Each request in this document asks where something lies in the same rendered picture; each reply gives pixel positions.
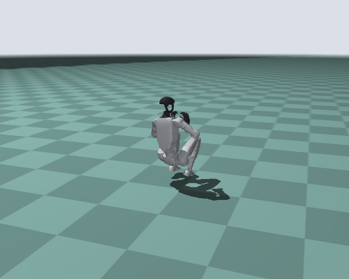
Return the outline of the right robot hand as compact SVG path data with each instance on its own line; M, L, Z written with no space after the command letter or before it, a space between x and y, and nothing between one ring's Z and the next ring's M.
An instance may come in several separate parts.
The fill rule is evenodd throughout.
M180 114L182 114L184 118L182 118L181 116L180 117L182 119L184 119L184 121L189 125L190 124L189 115L187 113L185 113L185 112L181 112Z

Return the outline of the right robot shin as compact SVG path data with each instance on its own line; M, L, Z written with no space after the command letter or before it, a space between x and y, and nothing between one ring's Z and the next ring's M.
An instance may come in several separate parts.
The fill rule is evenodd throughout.
M192 171L194 161L197 158L198 151L200 149L200 143L201 143L201 139L199 138L199 140L198 140L198 142L193 150L193 153L189 156L189 163L188 163L187 170L190 169L190 172Z

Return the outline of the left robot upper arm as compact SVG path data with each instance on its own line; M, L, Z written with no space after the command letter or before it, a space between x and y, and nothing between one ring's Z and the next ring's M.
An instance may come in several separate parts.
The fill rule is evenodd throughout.
M157 138L157 136L156 136L156 120L157 120L157 118L152 121L152 131L151 131L151 134L152 134L152 136L154 138Z

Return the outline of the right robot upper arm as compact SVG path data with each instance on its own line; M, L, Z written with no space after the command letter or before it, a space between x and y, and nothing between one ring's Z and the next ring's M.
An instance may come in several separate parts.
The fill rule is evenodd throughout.
M197 133L190 125L188 125L181 117L174 118L172 122L175 125L175 127L182 128L184 131L190 133L191 137L193 137L194 139L197 139L199 137L200 134Z

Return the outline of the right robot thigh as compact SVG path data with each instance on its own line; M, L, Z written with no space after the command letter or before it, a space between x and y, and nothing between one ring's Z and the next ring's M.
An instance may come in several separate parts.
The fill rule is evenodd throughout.
M177 160L175 161L176 165L187 166L189 161L188 157L193 153L193 150L199 140L194 139L193 137L182 147Z

